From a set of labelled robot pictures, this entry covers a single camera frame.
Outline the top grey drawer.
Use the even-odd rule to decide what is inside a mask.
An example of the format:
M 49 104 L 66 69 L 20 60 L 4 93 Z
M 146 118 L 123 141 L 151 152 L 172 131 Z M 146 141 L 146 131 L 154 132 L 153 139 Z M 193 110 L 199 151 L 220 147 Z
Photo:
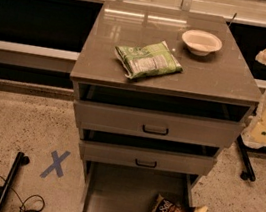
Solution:
M 75 101 L 76 124 L 121 135 L 157 138 L 217 148 L 229 147 L 244 128 L 243 124 L 178 113 L 130 108 L 106 103 Z

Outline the grey drawer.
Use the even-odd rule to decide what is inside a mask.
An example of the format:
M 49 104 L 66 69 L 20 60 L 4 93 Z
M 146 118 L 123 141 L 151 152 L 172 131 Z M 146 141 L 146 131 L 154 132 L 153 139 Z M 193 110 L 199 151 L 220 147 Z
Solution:
M 229 147 L 244 128 L 243 124 L 178 113 L 130 108 L 106 103 L 75 101 L 76 124 L 121 135 L 157 138 L 217 148 Z
M 93 163 L 82 212 L 150 212 L 156 196 L 192 205 L 190 177 L 137 167 Z
M 80 141 L 79 150 L 83 160 L 191 175 L 205 176 L 216 164 L 211 157 L 103 142 Z

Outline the grey drawer cabinet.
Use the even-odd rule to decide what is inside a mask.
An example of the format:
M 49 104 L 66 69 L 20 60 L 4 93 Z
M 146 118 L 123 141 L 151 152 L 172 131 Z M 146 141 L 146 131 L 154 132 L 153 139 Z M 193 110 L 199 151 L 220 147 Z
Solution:
M 217 36 L 222 49 L 196 56 L 182 34 L 203 30 Z M 182 72 L 128 79 L 115 47 L 143 47 L 166 41 Z M 106 1 L 72 70 L 75 101 L 106 103 L 245 124 L 260 92 L 226 22 L 139 4 Z M 80 141 L 103 142 L 216 160 L 224 147 L 122 135 L 78 127 Z

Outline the green chip bag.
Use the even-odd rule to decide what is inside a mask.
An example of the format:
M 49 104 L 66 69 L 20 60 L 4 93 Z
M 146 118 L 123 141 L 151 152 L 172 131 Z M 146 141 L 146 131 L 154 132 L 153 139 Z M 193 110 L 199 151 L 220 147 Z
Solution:
M 115 55 L 132 80 L 183 71 L 166 41 L 144 47 L 116 46 Z

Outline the middle grey drawer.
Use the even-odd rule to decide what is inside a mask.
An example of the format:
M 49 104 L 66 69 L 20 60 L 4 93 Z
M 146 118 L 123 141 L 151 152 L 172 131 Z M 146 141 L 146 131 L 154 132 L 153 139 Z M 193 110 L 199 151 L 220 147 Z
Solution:
M 205 176 L 216 164 L 211 157 L 103 142 L 80 141 L 79 150 L 83 160 L 191 175 Z

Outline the bottom grey drawer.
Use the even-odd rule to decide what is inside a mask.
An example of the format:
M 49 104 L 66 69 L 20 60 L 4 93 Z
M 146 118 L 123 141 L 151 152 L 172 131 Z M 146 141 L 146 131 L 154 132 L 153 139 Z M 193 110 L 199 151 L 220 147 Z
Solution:
M 150 212 L 156 196 L 192 205 L 190 177 L 137 167 L 93 163 L 82 212 Z

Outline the black stand leg right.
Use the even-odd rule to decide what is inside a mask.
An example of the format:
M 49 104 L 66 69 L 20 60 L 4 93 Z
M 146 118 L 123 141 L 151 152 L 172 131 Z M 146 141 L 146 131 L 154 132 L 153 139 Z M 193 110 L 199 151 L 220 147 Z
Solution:
M 250 148 L 244 144 L 241 136 L 238 136 L 237 138 L 237 145 L 244 164 L 244 170 L 241 172 L 240 177 L 242 180 L 250 180 L 251 182 L 254 182 L 256 180 L 256 176 L 250 162 L 249 153 L 253 152 L 266 155 L 266 146 L 258 149 Z

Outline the white paper bowl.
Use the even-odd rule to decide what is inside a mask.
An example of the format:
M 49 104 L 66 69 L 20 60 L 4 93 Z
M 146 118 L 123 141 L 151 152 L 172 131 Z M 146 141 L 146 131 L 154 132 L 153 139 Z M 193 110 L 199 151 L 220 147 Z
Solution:
M 222 42 L 217 36 L 203 30 L 188 30 L 182 34 L 182 41 L 187 49 L 196 56 L 207 56 L 222 49 Z

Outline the blue tape cross mark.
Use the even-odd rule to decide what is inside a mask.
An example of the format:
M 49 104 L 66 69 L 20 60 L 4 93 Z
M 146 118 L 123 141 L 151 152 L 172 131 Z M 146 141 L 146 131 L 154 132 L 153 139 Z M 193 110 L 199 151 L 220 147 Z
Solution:
M 51 152 L 52 163 L 47 167 L 41 174 L 41 178 L 46 178 L 51 172 L 55 171 L 58 178 L 63 177 L 63 168 L 61 164 L 63 161 L 68 158 L 70 151 L 65 151 L 61 155 L 57 151 Z

